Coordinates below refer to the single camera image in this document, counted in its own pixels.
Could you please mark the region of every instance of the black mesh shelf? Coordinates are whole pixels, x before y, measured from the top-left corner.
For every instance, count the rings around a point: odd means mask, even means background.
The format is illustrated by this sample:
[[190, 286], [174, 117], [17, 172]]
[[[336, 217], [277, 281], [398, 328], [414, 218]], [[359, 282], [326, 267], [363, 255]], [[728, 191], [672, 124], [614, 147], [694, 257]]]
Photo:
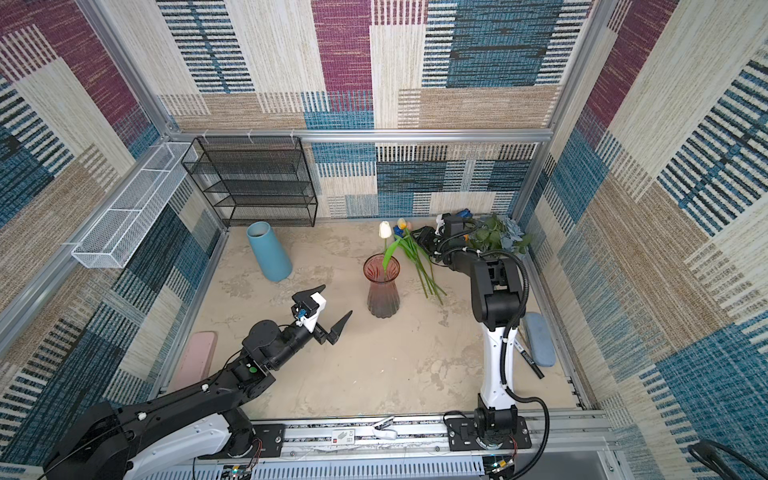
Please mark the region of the black mesh shelf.
[[197, 161], [184, 168], [225, 225], [314, 226], [317, 195], [298, 138], [198, 137], [190, 149]]

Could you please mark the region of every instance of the blue vase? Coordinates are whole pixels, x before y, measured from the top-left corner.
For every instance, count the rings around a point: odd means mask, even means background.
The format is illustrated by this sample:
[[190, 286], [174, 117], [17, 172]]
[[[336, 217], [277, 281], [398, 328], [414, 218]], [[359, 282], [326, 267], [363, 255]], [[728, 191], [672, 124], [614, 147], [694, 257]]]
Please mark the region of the blue vase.
[[253, 255], [256, 255], [256, 261], [268, 280], [280, 282], [290, 275], [293, 264], [267, 222], [252, 224], [246, 234]]

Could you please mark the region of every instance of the blue case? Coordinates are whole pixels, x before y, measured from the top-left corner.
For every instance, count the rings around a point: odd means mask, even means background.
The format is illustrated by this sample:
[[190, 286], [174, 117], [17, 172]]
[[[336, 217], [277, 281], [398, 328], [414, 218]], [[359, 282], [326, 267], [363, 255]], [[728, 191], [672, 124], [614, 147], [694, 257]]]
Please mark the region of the blue case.
[[523, 317], [525, 335], [528, 337], [528, 348], [536, 365], [553, 366], [558, 356], [554, 352], [552, 338], [549, 336], [547, 320], [540, 313], [530, 312]]

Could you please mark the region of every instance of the vase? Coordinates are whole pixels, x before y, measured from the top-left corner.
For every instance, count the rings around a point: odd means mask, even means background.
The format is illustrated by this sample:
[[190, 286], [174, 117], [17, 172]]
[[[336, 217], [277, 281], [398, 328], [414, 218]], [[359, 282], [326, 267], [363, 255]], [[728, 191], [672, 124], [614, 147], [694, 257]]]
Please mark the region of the vase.
[[368, 288], [368, 310], [379, 318], [388, 318], [400, 308], [400, 295], [395, 279], [400, 274], [400, 263], [395, 257], [389, 259], [386, 272], [383, 266], [384, 254], [373, 255], [362, 266], [370, 282]]
[[267, 222], [256, 222], [246, 230], [250, 249], [259, 262], [261, 273], [273, 282], [280, 282], [293, 271], [293, 264], [283, 245]]

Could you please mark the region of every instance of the wire mesh organizer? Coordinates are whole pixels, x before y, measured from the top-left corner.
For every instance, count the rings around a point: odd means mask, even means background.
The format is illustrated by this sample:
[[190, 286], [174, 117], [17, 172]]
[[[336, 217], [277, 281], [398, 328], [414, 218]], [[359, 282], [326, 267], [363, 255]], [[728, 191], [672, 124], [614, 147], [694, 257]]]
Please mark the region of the wire mesh organizer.
[[125, 268], [186, 175], [180, 160], [195, 155], [187, 142], [167, 142], [94, 223], [72, 256], [86, 268]]
[[301, 140], [198, 137], [182, 164], [228, 227], [314, 227], [317, 195]]

